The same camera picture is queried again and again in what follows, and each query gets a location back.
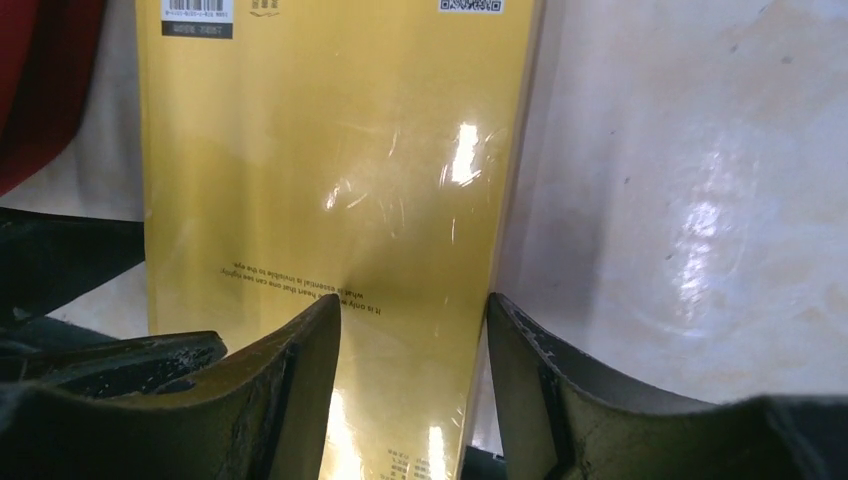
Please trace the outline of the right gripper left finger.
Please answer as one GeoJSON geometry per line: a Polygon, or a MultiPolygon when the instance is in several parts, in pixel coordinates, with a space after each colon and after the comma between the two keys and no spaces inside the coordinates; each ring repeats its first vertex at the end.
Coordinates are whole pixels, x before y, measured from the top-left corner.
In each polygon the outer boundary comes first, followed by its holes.
{"type": "Polygon", "coordinates": [[[156,390],[1,381],[5,479],[315,479],[340,344],[336,295],[156,390]]]}

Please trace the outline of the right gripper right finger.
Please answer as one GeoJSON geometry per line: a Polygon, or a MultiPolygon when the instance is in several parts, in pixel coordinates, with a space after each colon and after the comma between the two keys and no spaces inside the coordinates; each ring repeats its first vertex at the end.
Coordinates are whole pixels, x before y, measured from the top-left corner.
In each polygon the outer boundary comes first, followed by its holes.
{"type": "Polygon", "coordinates": [[[845,396],[712,404],[628,376],[500,293],[486,306],[511,479],[843,479],[845,396]]]}

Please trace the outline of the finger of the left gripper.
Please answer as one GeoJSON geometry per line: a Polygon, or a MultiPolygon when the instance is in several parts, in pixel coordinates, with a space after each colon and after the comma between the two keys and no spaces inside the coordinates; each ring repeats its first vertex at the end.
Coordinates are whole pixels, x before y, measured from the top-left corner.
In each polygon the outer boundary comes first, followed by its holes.
{"type": "Polygon", "coordinates": [[[24,325],[145,259],[144,224],[1,209],[1,323],[24,325]]]}
{"type": "Polygon", "coordinates": [[[226,353],[214,331],[118,339],[41,317],[1,333],[1,381],[36,381],[90,398],[147,394],[226,353]]]}

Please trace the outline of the red backpack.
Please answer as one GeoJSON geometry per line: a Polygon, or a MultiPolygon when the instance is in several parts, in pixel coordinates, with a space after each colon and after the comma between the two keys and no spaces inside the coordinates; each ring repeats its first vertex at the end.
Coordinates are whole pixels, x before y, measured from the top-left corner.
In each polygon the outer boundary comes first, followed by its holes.
{"type": "Polygon", "coordinates": [[[58,156],[83,116],[107,3],[1,3],[1,193],[58,156]]]}

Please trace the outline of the yellow notebook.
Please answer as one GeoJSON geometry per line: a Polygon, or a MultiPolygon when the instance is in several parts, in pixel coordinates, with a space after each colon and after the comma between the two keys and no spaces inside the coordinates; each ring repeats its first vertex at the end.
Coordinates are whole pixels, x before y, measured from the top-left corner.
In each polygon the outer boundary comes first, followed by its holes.
{"type": "Polygon", "coordinates": [[[148,325],[341,304],[320,475],[454,479],[539,1],[139,1],[148,325]]]}

